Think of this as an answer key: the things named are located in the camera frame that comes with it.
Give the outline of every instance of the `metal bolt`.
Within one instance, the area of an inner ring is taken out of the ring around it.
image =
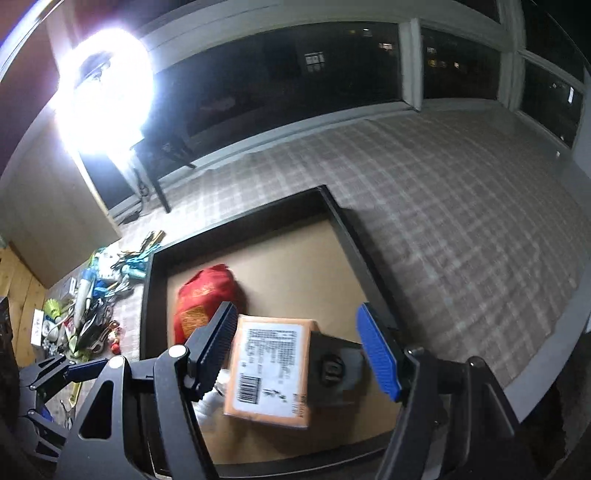
[[[418,347],[409,348],[407,350],[407,352],[409,355],[417,356],[417,355],[422,355],[425,352],[425,349],[422,346],[418,346]]]
[[[111,368],[119,368],[125,365],[125,358],[121,355],[114,356],[109,360],[109,366]]]
[[[168,349],[168,354],[173,358],[178,358],[187,353],[187,347],[184,345],[173,345]]]
[[[473,356],[472,358],[470,358],[469,362],[470,362],[471,367],[476,367],[476,368],[482,368],[486,365],[484,360],[482,358],[477,357],[477,356]]]

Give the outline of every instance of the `screw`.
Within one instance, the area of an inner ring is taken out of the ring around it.
[[[417,356],[417,355],[422,355],[425,352],[425,349],[422,346],[418,346],[418,347],[409,348],[407,350],[407,352],[409,355]]]
[[[471,367],[483,368],[486,365],[485,361],[478,356],[473,356],[468,361],[469,361]]]

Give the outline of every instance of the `barcode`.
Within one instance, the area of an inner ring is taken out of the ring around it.
[[[260,378],[240,375],[240,383],[238,384],[238,401],[257,405],[260,390]]]

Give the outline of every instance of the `plaid rug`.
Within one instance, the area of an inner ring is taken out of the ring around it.
[[[591,223],[550,174],[535,137],[486,112],[406,113],[341,125],[243,156],[152,200],[122,227],[172,242],[232,215],[327,184],[389,285],[412,340],[486,359],[508,385],[552,334],[591,252]],[[139,357],[142,287],[120,301],[122,351]],[[85,384],[84,391],[90,387]]]

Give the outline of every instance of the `blue gripper pad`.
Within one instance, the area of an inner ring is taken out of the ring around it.
[[[365,304],[357,310],[357,331],[380,388],[392,401],[398,401],[402,387],[396,360]]]

